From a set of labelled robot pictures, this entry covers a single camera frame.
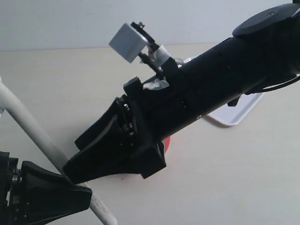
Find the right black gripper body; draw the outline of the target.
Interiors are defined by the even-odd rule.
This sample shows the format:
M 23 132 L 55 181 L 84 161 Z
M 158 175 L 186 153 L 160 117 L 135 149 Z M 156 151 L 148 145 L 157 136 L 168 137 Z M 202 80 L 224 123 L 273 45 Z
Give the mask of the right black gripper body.
M 144 179 L 166 167 L 163 140 L 195 122 L 199 98 L 186 77 L 168 77 L 169 85 L 149 90 L 138 77 L 124 84 L 123 99 L 134 126 L 129 152 L 116 174 L 139 174 Z

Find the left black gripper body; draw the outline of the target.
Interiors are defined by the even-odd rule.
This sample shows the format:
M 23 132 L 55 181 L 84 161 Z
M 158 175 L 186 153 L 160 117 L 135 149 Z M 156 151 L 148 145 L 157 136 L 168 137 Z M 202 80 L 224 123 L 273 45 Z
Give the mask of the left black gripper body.
M 22 225 L 22 171 L 18 158 L 9 152 L 0 153 L 0 223 Z

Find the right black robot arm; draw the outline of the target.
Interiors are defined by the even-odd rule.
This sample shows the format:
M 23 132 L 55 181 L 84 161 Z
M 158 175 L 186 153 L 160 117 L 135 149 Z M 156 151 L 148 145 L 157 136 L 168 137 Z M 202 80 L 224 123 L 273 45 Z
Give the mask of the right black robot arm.
M 232 36 L 178 67 L 168 59 L 150 90 L 138 77 L 75 141 L 63 166 L 74 184 L 114 174 L 147 178 L 166 167 L 163 140 L 241 95 L 283 88 L 300 79 L 300 3 L 264 10 Z

